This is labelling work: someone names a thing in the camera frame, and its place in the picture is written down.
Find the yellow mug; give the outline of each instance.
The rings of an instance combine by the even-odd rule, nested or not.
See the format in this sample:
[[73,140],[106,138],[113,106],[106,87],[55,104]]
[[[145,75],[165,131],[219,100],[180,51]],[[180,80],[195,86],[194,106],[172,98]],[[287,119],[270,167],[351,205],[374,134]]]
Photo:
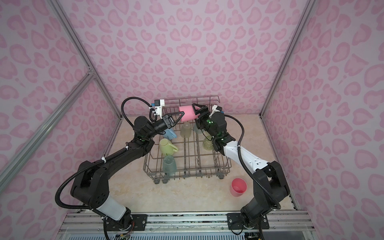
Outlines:
[[179,149],[175,145],[173,145],[168,139],[163,138],[159,143],[160,151],[166,156],[172,156]]

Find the wall panel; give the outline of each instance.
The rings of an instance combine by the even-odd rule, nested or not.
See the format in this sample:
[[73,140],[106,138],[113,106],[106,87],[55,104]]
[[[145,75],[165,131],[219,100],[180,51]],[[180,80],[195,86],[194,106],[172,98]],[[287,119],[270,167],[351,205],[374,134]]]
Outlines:
[[260,112],[306,3],[60,2],[118,106],[127,96],[218,94],[232,113]]
[[[1,239],[54,239],[67,209],[54,195],[85,161],[101,158],[117,118],[92,81],[0,196]],[[70,187],[61,199],[79,204]]]
[[384,238],[384,4],[321,0],[264,116],[321,239]]
[[85,75],[44,0],[0,5],[0,172]]

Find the blue cup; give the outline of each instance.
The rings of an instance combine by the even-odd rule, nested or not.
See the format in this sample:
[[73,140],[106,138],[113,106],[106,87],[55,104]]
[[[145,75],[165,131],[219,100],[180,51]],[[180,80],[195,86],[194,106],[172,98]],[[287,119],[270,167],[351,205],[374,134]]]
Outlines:
[[166,129],[163,137],[168,140],[172,140],[173,138],[177,138],[177,135],[172,129]]

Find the cable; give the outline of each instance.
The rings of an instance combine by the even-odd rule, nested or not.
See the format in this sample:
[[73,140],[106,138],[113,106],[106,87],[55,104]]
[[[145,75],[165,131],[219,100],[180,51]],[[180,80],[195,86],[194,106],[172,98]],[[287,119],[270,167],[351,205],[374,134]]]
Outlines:
[[204,135],[204,137],[205,137],[206,139],[208,139],[208,141],[212,141],[212,138],[209,139],[209,138],[204,134],[204,131],[201,131],[201,133]]
[[262,229],[262,222],[263,222],[263,217],[260,217],[259,218],[259,224],[258,224],[259,239],[264,240],[263,229]]
[[[129,97],[129,98],[126,98],[124,99],[124,101],[121,103],[121,114],[123,115],[123,117],[125,118],[125,120],[127,120],[127,122],[130,124],[131,127],[133,127],[133,123],[127,118],[127,115],[125,115],[125,112],[124,112],[124,105],[127,101],[131,100],[131,99],[137,99],[137,100],[140,100],[142,102],[144,102],[148,107],[152,107],[147,101],[145,101],[144,99],[142,98],[138,98],[138,97]],[[154,109],[151,108],[149,110],[149,120],[151,120],[152,122],[156,122],[157,120],[157,115],[155,115],[154,118],[152,118],[152,113],[153,113]]]
[[238,157],[239,157],[239,160],[240,160],[240,163],[241,165],[243,166],[244,170],[247,172],[247,174],[252,178],[252,180],[254,182],[256,182],[256,184],[263,190],[263,192],[271,199],[271,202],[273,202],[275,205],[276,205],[276,209],[281,209],[281,205],[280,203],[278,202],[278,200],[276,200],[276,198],[262,185],[262,183],[260,182],[259,179],[257,179],[256,177],[253,176],[253,174],[251,173],[251,171],[249,171],[249,169],[247,168],[247,166],[245,165],[244,161],[243,161],[243,158],[241,156],[241,147],[240,147],[240,143],[241,143],[241,140],[243,139],[243,136],[244,136],[244,127],[243,125],[241,124],[241,122],[239,120],[237,120],[236,118],[230,116],[230,115],[224,115],[225,117],[228,117],[228,118],[232,118],[233,120],[235,120],[241,127],[241,136],[239,138],[239,141],[237,142],[238,143],[238,146],[237,146],[237,154],[238,154]]
[[103,218],[103,229],[104,229],[104,236],[106,240],[111,240],[107,233],[107,217]]
[[235,233],[232,229],[231,229],[231,232],[232,232],[233,234],[235,234],[235,235],[240,235],[240,234],[243,232],[243,229],[244,229],[244,224],[241,223],[241,231],[240,231],[240,232]]
[[[124,147],[122,149],[120,149],[119,151],[107,156],[105,158],[105,162],[108,162],[110,161],[111,159],[114,159],[116,158],[117,156],[121,155],[122,153],[124,153],[125,151],[127,151],[127,147]],[[86,206],[86,205],[68,205],[68,204],[65,204],[61,201],[60,199],[60,195],[61,195],[61,192],[63,191],[63,189],[65,188],[65,186],[68,185],[68,183],[70,181],[72,181],[74,178],[76,178],[77,176],[79,176],[81,173],[85,172],[85,171],[88,171],[90,170],[91,168],[94,168],[96,167],[97,165],[99,164],[104,164],[104,160],[100,159],[100,160],[97,160],[96,162],[93,162],[91,165],[83,168],[83,169],[80,169],[79,171],[77,171],[76,173],[74,173],[71,177],[69,177],[67,180],[65,180],[61,185],[60,187],[57,189],[56,191],[56,194],[55,194],[55,202],[56,204],[59,206],[59,207],[62,207],[62,208],[65,208],[65,209],[89,209],[89,210],[92,210],[92,208],[90,206]]]

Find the mug handle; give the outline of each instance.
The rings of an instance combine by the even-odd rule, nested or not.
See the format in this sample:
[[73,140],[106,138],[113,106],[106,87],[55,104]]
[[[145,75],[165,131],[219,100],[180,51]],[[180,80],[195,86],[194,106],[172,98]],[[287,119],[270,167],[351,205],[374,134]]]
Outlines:
[[179,148],[176,147],[175,145],[173,145],[172,143],[171,143],[170,145],[173,147],[173,151],[174,151],[174,152],[177,152],[177,151],[179,150]]

